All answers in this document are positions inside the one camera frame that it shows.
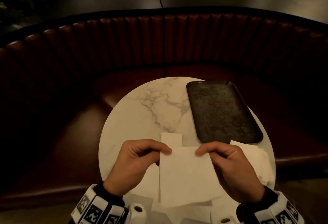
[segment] person's left hand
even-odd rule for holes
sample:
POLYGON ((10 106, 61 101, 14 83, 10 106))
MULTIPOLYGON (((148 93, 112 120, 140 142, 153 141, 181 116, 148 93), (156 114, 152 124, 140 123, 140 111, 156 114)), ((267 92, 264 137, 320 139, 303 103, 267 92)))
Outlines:
POLYGON ((172 149, 153 139, 125 141, 112 171, 104 181, 104 188, 122 197, 141 182, 151 164, 159 161, 159 152, 171 154, 172 149))

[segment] table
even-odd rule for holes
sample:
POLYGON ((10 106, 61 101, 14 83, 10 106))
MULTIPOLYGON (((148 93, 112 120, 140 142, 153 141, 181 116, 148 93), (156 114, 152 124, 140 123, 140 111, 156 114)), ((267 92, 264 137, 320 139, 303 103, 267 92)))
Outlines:
MULTIPOLYGON (((182 134, 183 146, 199 146, 192 114, 190 110, 186 84, 190 81, 202 81, 191 77, 166 77, 147 82, 132 90, 114 107, 109 114, 100 137, 99 168, 101 177, 106 179, 111 171, 122 143, 128 139, 160 140, 162 132, 182 134)), ((251 111, 261 131, 263 141, 258 144, 269 155, 273 172, 276 172, 275 158, 269 137, 259 119, 251 111)), ((220 209, 215 216, 220 220, 231 216, 237 222, 236 208, 238 203, 227 194, 218 202, 213 202, 213 208, 220 209)), ((163 213, 150 211, 152 199, 127 194, 124 197, 129 202, 141 203, 148 214, 147 223, 170 223, 163 213)))

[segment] black tray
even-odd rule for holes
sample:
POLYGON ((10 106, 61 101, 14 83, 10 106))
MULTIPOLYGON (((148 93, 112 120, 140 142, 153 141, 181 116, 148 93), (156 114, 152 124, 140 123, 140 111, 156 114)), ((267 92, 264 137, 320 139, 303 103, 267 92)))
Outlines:
POLYGON ((189 82, 186 87, 200 142, 262 141, 260 127, 232 82, 189 82))

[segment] brown leather booth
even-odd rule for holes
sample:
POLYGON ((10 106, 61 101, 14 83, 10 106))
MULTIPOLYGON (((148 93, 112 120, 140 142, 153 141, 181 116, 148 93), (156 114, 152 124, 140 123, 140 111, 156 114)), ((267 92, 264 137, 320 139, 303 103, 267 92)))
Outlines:
POLYGON ((278 169, 328 165, 328 32, 270 12, 210 10, 86 19, 0 48, 0 208, 78 200, 101 181, 98 145, 113 107, 169 76, 234 82, 278 169))

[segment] floor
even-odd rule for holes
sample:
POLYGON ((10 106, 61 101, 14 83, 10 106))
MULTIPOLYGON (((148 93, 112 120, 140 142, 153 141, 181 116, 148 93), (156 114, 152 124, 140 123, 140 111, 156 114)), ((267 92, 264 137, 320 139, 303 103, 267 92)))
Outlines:
MULTIPOLYGON (((289 198, 307 224, 327 223, 328 178, 288 181, 277 175, 276 190, 289 198)), ((76 204, 0 212, 0 223, 67 224, 76 204)))

